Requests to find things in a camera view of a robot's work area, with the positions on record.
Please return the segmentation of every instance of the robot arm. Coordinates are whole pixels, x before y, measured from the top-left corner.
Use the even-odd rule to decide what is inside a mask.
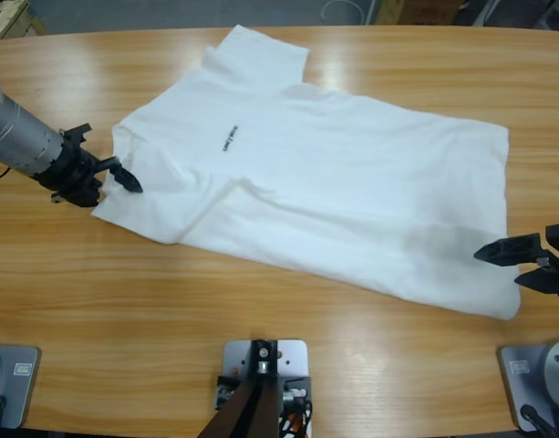
[[[143,192],[116,157],[101,161],[80,147],[89,130],[85,124],[56,132],[0,89],[0,162],[53,191],[53,201],[97,205],[101,182],[95,174],[106,170],[128,191]]]

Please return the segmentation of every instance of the metal mounting plate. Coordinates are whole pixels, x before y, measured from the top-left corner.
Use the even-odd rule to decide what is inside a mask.
[[[504,347],[499,351],[502,374],[506,379],[512,415],[525,432],[536,429],[520,414],[525,404],[533,406],[541,417],[554,425],[553,411],[547,401],[543,383],[543,355],[548,344]]]
[[[250,340],[230,340],[224,345],[223,376],[246,378],[249,363]],[[277,371],[280,378],[309,377],[307,345],[301,339],[279,339],[277,350],[280,358]],[[307,437],[312,438],[312,422],[307,426]]]

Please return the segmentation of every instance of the wooden table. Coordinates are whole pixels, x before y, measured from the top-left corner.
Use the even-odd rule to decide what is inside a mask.
[[[511,130],[511,234],[559,223],[559,33],[457,27],[269,28],[311,48],[306,80]],[[110,128],[199,65],[227,30],[0,42],[0,84],[55,128]],[[228,339],[304,339],[314,436],[513,429],[501,345],[559,339],[559,299],[524,290],[504,322],[336,281],[159,245],[0,180],[0,343],[43,351],[26,426],[193,437]]]

